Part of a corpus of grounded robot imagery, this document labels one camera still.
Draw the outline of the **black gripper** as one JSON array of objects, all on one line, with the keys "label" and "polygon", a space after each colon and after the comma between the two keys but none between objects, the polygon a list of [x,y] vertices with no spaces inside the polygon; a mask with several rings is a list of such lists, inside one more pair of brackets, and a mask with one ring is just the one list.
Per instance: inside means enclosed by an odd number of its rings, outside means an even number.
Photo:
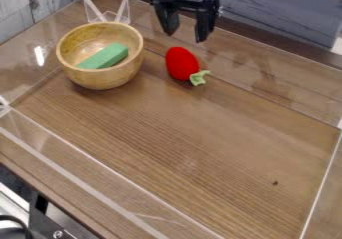
[{"label": "black gripper", "polygon": [[194,12],[197,15],[196,39],[208,40],[214,31],[216,20],[221,14],[221,0],[150,0],[165,33],[172,36],[180,28],[180,11]]}]

